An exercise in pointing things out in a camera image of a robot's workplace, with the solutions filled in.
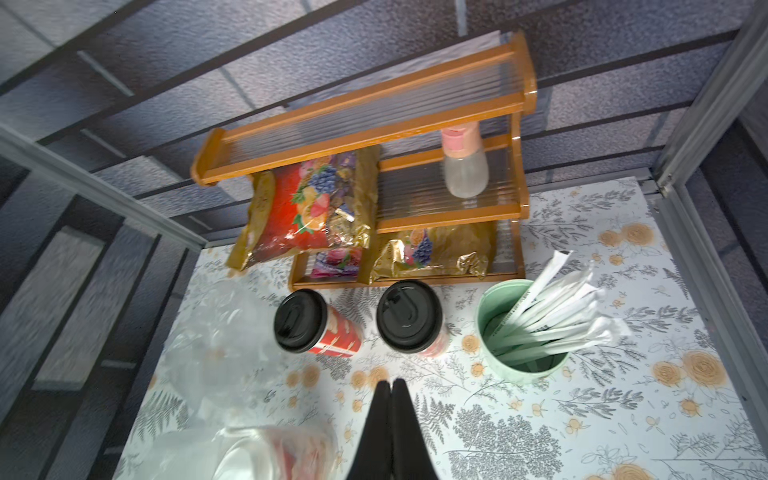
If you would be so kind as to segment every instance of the wall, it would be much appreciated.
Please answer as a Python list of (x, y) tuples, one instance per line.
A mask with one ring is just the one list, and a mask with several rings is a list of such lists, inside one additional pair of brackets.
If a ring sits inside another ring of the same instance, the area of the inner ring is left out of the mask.
[(0, 117), (215, 240), (245, 223), (250, 190), (190, 180), (210, 128), (404, 61), (423, 67), (445, 48), (465, 55), (495, 31), (526, 34), (538, 75), (523, 129), (529, 184), (651, 166), (752, 0), (105, 2), (113, 15), (101, 3), (0, 2), (13, 47)]
[(0, 476), (111, 478), (198, 252), (0, 170)]

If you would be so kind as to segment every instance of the black object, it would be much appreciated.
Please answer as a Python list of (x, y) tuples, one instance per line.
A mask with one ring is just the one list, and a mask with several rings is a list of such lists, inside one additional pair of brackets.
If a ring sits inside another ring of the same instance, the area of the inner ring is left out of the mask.
[(437, 480), (411, 395), (403, 379), (376, 385), (366, 426), (347, 480)]
[(326, 331), (328, 308), (315, 290), (291, 293), (275, 312), (277, 344), (291, 353), (305, 352), (319, 342)]
[(442, 307), (435, 292), (418, 280), (400, 280), (379, 300), (376, 326), (384, 342), (403, 353), (427, 349), (440, 334)]

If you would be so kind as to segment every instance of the pink bottle cap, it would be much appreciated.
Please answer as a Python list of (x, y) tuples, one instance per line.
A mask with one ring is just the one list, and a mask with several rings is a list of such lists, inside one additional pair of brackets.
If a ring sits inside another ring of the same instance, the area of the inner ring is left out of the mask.
[(443, 128), (442, 151), (449, 157), (464, 158), (482, 148), (480, 124), (476, 121)]

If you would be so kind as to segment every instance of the grapes illustration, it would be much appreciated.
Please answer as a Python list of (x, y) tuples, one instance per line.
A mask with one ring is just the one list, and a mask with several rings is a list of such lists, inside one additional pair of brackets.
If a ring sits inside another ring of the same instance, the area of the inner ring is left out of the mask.
[(349, 209), (349, 205), (341, 204), (341, 207), (339, 207), (339, 208), (341, 209), (342, 212), (344, 212), (345, 214), (349, 215), (350, 217), (354, 216), (352, 211)]
[(432, 256), (432, 241), (424, 236), (424, 240), (419, 243), (419, 246), (413, 252), (413, 259), (422, 265), (429, 265), (430, 257)]
[(318, 194), (330, 194), (336, 189), (337, 178), (336, 168), (329, 165), (314, 174), (308, 184), (317, 190)]

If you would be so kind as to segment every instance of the aluminum frame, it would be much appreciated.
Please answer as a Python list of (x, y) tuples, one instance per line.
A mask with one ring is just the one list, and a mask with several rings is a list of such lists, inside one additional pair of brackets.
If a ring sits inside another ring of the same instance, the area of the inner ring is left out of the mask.
[(685, 185), (766, 78), (768, 2), (758, 1), (654, 165), (662, 194)]
[(0, 124), (0, 155), (22, 167), (45, 175), (102, 207), (135, 220), (160, 235), (199, 251), (206, 240), (192, 230), (159, 214), (102, 179)]
[(763, 449), (768, 449), (768, 353), (685, 187), (670, 185), (654, 217), (699, 308)]

